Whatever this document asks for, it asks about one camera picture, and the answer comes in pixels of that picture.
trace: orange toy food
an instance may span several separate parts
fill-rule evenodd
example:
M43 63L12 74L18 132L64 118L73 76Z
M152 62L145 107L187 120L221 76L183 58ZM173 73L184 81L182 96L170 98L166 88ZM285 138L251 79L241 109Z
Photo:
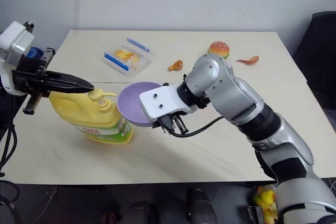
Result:
M180 70L183 67L183 61L178 60L174 64L168 67L168 71Z
M118 50L116 52L114 52L114 55L123 59L124 61L129 61L131 60L131 63L134 65L138 60L140 60L140 57L138 55L136 55L133 52L128 52L125 50Z
M246 65L253 65L255 63L257 63L257 61L259 60L259 56L253 56L251 59L249 60L236 60L237 62L242 62Z
M208 49L208 52L222 56L224 59L229 57L229 51L229 46L223 41L213 42Z

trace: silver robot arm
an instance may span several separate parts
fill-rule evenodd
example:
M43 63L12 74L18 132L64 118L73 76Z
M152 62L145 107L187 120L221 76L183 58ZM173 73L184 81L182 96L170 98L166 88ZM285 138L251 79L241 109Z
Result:
M140 100L153 127L177 136L176 124L180 137L188 135L180 115L211 103L247 136L264 172L277 180L277 209L284 223L336 223L336 198L313 172L308 145L218 55L201 56L180 86L144 92Z

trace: yellow toy fruit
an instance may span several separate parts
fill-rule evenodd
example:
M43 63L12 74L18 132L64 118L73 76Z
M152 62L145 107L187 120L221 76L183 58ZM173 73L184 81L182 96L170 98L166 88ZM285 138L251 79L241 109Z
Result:
M267 205L271 205L273 203L273 191L267 190L263 191L260 194L260 199Z
M277 206L275 202L273 202L271 205L268 206L268 210L271 212L276 212L277 211Z
M261 207L263 212L267 211L267 205L261 200L261 198L259 196L256 196L256 195L253 196L252 200L255 204L257 204L259 207Z
M265 224L274 224L275 221L277 220L278 216L275 212L270 212L270 211L266 211L264 212L264 222Z

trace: bottle label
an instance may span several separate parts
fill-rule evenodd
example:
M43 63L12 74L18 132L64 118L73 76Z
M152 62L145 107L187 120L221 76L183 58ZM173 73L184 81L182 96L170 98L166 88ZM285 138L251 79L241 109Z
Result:
M109 143L123 143L127 141L132 130L131 124L122 116L117 124L111 128L95 128L78 124L73 124L73 126L94 140Z

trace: toy food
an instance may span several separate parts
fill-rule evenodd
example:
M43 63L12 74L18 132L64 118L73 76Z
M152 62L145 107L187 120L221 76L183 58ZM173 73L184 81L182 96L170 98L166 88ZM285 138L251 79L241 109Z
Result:
M259 56L253 56L251 59L249 60L236 60L237 62L242 62L245 65L253 65L255 63L257 63L257 61L259 60Z
M213 42L208 49L208 52L212 54L217 54L223 57L224 59L229 57L230 54L229 51L230 51L229 46L223 41Z
M128 52L128 51L122 50L122 49L114 52L114 55L123 59L124 61L131 60L132 64L136 63L140 59L140 57L138 55L136 55L135 53Z
M178 60L174 64L168 67L168 71L180 70L183 67L183 61Z
M275 186L258 186L256 193L253 195L253 202L263 210L265 224L274 224L277 216L277 206L275 202Z

